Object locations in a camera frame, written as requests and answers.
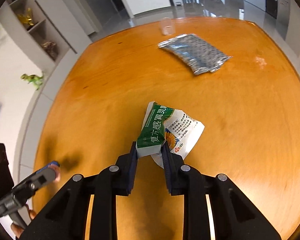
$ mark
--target clear plastic cup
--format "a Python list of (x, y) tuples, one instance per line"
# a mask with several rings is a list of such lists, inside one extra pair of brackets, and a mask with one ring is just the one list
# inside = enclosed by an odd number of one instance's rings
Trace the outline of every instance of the clear plastic cup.
[(162, 18), (160, 21), (160, 25), (163, 35), (172, 35), (175, 33), (174, 23), (171, 18)]

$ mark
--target dinosaur figurine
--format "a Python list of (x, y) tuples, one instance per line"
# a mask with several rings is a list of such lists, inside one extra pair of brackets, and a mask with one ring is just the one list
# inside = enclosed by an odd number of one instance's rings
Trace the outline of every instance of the dinosaur figurine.
[(29, 83), (32, 83), (38, 90), (40, 88), (40, 86), (43, 84), (43, 73), (42, 73), (42, 77), (39, 77), (37, 75), (30, 75), (28, 76), (27, 74), (23, 74), (21, 77), (20, 77), (22, 80), (26, 80), (28, 81), (28, 84)]

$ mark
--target orange tabletop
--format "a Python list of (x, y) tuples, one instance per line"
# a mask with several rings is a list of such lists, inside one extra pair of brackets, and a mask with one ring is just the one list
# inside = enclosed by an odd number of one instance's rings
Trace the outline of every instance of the orange tabletop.
[[(59, 183), (34, 197), (39, 211), (75, 173), (98, 174), (128, 153), (149, 102), (180, 109), (205, 129), (185, 162), (225, 173), (286, 240), (300, 223), (300, 80), (276, 44), (254, 23), (175, 19), (233, 56), (215, 73), (193, 75), (157, 47), (160, 24), (134, 27), (90, 45), (50, 110), (35, 161), (61, 163)], [(117, 197), (120, 240), (182, 239), (183, 196), (170, 196), (163, 169), (139, 159), (134, 189)]]

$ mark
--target finger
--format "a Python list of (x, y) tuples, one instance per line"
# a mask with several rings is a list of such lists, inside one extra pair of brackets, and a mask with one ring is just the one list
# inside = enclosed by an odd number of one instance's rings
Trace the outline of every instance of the finger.
[(61, 179), (60, 167), (55, 164), (51, 164), (48, 166), (48, 168), (53, 169), (56, 173), (56, 179), (54, 180), (54, 182), (59, 182)]
[(16, 224), (11, 224), (11, 230), (16, 235), (17, 238), (20, 238), (21, 234), (23, 233), (23, 229)]
[(34, 212), (33, 210), (30, 210), (29, 215), (30, 215), (31, 220), (34, 220), (34, 218), (37, 216), (37, 213)]

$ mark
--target green label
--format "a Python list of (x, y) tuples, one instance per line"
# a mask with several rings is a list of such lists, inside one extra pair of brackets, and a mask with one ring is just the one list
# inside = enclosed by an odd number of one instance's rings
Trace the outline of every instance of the green label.
[(161, 145), (165, 140), (164, 121), (173, 113), (174, 109), (158, 105), (154, 102), (145, 126), (137, 139), (138, 148)]

